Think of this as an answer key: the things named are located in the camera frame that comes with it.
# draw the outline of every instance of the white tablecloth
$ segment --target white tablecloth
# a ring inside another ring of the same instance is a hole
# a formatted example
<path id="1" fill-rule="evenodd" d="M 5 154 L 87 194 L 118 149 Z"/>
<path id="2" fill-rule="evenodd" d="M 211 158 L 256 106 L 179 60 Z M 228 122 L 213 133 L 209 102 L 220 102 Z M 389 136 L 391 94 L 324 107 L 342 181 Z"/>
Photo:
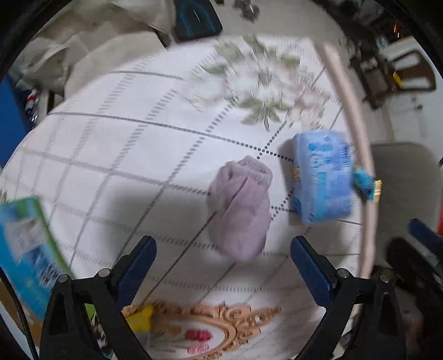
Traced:
<path id="1" fill-rule="evenodd" d="M 97 79 L 28 134 L 0 176 L 9 199 L 40 197 L 77 277 L 112 267 L 143 235 L 157 240 L 135 303 L 148 297 L 172 325 L 190 321 L 179 332 L 203 323 L 212 338 L 199 349 L 153 350 L 156 358 L 296 354 L 324 314 L 289 256 L 296 235 L 359 271 L 356 195 L 347 219 L 306 227 L 292 211 L 294 134 L 332 128 L 352 144 L 328 73 L 307 39 L 246 40 L 177 46 Z M 244 102 L 252 96 L 272 113 L 255 113 Z M 206 195 L 217 170 L 246 155 L 273 172 L 272 222 L 262 254 L 238 264 L 208 238 Z"/>

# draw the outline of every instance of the folded sock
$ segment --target folded sock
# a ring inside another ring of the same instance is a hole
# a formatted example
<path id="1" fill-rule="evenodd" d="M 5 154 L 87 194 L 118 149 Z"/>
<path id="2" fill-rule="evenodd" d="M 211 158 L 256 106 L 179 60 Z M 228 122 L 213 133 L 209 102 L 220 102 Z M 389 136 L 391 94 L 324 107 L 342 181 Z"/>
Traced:
<path id="1" fill-rule="evenodd" d="M 217 213 L 209 236 L 236 261 L 252 260 L 263 250 L 271 222 L 271 182 L 271 170 L 246 156 L 226 163 L 210 186 L 210 207 Z"/>

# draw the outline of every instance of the blue wipes package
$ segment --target blue wipes package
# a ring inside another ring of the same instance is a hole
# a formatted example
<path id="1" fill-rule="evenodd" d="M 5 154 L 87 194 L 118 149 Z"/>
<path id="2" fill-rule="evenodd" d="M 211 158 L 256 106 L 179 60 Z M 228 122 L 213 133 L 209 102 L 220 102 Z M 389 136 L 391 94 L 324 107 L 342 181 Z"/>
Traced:
<path id="1" fill-rule="evenodd" d="M 340 219 L 351 212 L 353 186 L 349 146 L 341 133 L 299 133 L 294 143 L 294 209 L 304 224 Z"/>

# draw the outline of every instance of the screw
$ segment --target screw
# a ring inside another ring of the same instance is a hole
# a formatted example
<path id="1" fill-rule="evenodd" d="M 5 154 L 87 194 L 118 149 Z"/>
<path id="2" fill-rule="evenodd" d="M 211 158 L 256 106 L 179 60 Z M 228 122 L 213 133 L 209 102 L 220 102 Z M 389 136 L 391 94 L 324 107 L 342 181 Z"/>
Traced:
<path id="1" fill-rule="evenodd" d="M 111 273 L 111 270 L 104 268 L 98 271 L 97 275 L 101 278 L 107 277 Z"/>
<path id="2" fill-rule="evenodd" d="M 385 282 L 386 284 L 389 282 L 389 278 L 388 278 L 388 276 L 386 276 L 385 274 L 381 274 L 381 275 L 380 275 L 380 280 L 381 280 L 382 282 Z"/>
<path id="3" fill-rule="evenodd" d="M 338 269 L 337 273 L 338 273 L 339 277 L 341 277 L 341 278 L 347 278 L 350 275 L 349 271 L 346 269 L 343 269 L 343 268 Z"/>
<path id="4" fill-rule="evenodd" d="M 68 275 L 66 274 L 61 274 L 57 279 L 58 282 L 65 282 L 66 280 L 68 280 Z"/>

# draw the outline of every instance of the pink flower print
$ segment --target pink flower print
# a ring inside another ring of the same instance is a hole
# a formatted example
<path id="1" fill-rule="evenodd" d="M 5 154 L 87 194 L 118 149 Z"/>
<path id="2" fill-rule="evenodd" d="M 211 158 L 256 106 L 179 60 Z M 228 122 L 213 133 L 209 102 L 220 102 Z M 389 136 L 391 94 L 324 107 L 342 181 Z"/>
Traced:
<path id="1" fill-rule="evenodd" d="M 200 354 L 209 350 L 209 345 L 205 343 L 197 343 L 188 347 L 188 354 Z"/>
<path id="2" fill-rule="evenodd" d="M 185 338 L 205 342 L 212 339 L 212 334 L 207 329 L 189 329 L 185 333 Z"/>

